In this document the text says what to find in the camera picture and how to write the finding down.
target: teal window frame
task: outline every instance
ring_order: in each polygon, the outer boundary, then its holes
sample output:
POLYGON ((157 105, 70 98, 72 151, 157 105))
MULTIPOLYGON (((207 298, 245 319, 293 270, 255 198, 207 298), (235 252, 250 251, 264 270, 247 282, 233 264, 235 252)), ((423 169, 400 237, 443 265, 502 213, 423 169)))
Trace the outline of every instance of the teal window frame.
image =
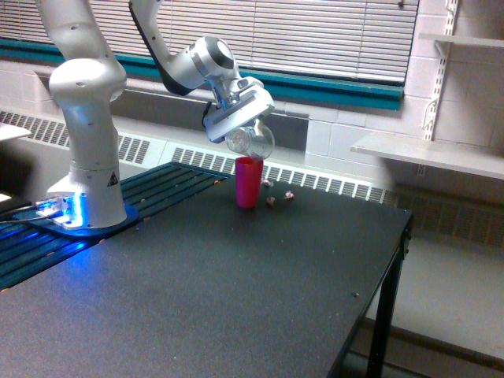
MULTIPOLYGON (((159 79, 160 75, 151 57, 115 54, 130 75, 159 79)), ((0 39, 0 57, 61 64, 65 59, 53 44, 0 39)), ((366 108, 399 110, 404 87, 350 80, 334 80, 278 72, 240 69, 242 76, 253 76, 265 84, 273 97, 288 101, 320 102, 331 105, 361 106, 366 108)))

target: red cup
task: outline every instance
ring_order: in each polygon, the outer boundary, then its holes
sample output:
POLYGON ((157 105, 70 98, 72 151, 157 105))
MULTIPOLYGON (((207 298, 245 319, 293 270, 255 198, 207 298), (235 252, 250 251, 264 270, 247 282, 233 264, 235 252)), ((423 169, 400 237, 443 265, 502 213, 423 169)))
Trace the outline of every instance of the red cup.
POLYGON ((263 160, 238 157, 235 160, 236 201, 239 207, 252 209, 258 203, 263 160))

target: shelf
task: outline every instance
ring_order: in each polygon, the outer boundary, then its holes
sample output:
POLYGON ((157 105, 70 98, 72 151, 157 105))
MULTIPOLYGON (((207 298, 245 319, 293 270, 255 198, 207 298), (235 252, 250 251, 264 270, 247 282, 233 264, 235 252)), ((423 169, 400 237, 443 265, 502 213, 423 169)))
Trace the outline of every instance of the shelf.
POLYGON ((358 140, 350 149, 381 158, 504 180, 504 153, 482 147, 372 133, 358 140))
POLYGON ((420 33, 419 38, 430 39, 442 43, 455 43, 458 45, 466 45, 466 46, 504 48, 504 40, 502 39, 486 39, 486 38, 463 37, 459 35, 443 35, 443 34, 428 34, 428 33, 420 33))
POLYGON ((0 122, 0 142, 30 135, 30 131, 0 122))

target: white window blind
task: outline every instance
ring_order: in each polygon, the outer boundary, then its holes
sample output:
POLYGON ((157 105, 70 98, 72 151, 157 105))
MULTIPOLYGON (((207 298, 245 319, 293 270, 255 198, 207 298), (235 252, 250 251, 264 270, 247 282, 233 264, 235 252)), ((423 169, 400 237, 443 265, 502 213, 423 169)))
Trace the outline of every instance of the white window blind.
MULTIPOLYGON (((228 41, 242 67, 401 83, 418 2, 165 0, 157 21, 172 53, 214 35, 228 41)), ((128 0, 91 5, 114 51, 148 55, 128 0)), ((50 42, 35 0, 0 0, 0 37, 50 42)))

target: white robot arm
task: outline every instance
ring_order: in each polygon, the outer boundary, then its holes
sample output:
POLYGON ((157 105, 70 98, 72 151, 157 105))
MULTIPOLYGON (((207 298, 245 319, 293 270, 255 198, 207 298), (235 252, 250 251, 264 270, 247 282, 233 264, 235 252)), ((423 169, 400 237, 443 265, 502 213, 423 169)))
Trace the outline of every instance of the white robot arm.
POLYGON ((131 0, 130 11, 147 48, 156 62, 166 89, 187 95, 208 83, 217 109, 203 118, 211 142, 220 143, 231 131, 255 121, 274 109, 271 95, 261 81, 242 78, 228 44, 222 39, 201 37, 194 44, 171 55, 159 31, 159 0, 131 0))
MULTIPOLYGON (((50 77, 54 100, 63 110, 70 138, 69 174, 49 197, 66 198, 63 228, 106 228, 126 219, 119 184, 117 130, 110 102, 126 86, 126 72, 108 47, 87 0, 37 0, 48 36, 66 62, 50 77)), ((61 203, 40 215, 61 210, 61 203)))

